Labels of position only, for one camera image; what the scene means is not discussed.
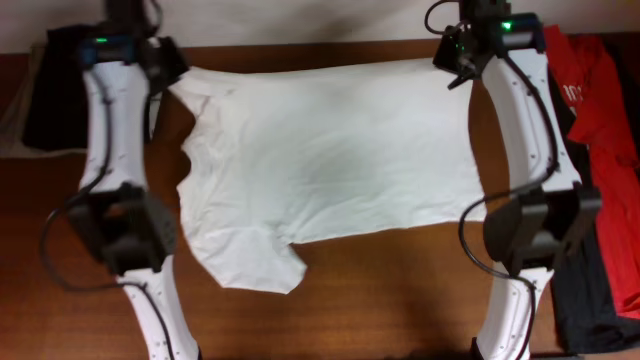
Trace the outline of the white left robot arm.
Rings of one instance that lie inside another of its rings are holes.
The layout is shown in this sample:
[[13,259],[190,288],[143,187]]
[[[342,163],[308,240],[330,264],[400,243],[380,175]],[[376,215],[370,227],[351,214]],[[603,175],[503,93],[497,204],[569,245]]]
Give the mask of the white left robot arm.
[[94,260],[127,294],[151,359],[199,359],[174,279],[177,224],[148,186],[144,145],[149,101],[188,66],[170,37],[100,34],[80,63],[88,101],[85,168],[65,207]]

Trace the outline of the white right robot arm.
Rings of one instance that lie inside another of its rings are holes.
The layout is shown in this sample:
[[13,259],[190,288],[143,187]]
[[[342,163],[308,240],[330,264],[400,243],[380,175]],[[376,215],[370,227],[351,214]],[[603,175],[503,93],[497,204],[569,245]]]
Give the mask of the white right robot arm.
[[533,13],[507,5],[464,1],[460,20],[446,27],[434,64],[455,74],[454,89],[480,80],[495,108],[506,152],[509,186],[474,201],[467,217],[495,200],[503,203],[483,222],[490,264],[467,244],[467,257],[492,279],[486,318],[470,355],[481,360],[531,356],[536,310],[547,284],[592,228],[599,193],[584,186],[567,153],[550,95],[549,62],[542,24]]

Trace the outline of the white t-shirt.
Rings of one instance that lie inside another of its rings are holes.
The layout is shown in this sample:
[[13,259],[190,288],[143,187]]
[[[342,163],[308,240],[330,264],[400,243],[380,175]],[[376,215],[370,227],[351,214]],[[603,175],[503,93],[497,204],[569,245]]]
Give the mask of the white t-shirt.
[[310,243],[454,222],[483,188],[470,84],[427,59],[237,74],[192,68],[178,185],[197,261],[225,288],[286,294]]

